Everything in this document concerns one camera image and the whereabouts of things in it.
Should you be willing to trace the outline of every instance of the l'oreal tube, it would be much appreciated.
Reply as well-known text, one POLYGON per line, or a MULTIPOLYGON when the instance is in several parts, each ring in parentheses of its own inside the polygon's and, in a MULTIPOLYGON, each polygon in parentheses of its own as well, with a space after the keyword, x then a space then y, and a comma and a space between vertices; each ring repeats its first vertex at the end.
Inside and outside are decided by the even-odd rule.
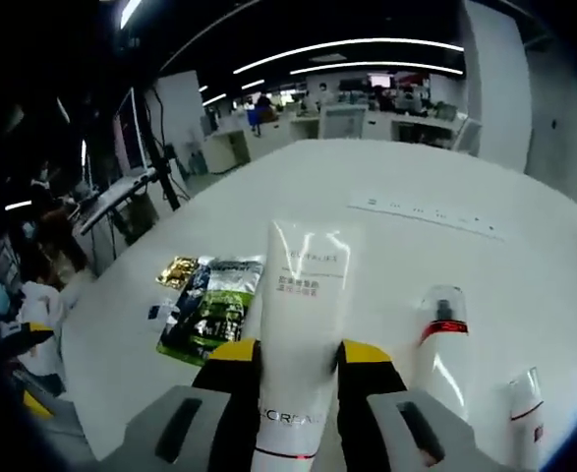
POLYGON ((465 298, 458 287, 438 285, 420 308, 425 321, 413 384, 467 421, 469 335, 465 298))
POLYGON ((509 384, 511 395, 511 430, 513 466, 539 470, 540 446, 544 435, 542 395, 537 368, 532 368, 509 384))
POLYGON ((270 225, 254 471, 312 467, 335 387, 356 236, 340 225, 270 225))

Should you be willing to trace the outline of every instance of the white cream bottle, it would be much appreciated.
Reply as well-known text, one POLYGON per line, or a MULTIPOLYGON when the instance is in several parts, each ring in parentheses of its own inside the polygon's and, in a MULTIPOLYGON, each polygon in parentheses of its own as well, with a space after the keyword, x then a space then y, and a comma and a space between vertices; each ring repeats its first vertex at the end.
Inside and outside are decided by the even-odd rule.
POLYGON ((270 224, 253 471, 312 467, 336 384, 357 237, 338 224, 270 224))
POLYGON ((542 394, 537 368, 532 368, 509 384, 514 467, 540 469, 541 439, 544 435, 542 394))
POLYGON ((431 288, 419 315, 423 331, 413 386, 467 421, 470 345, 463 292, 449 285, 431 288))

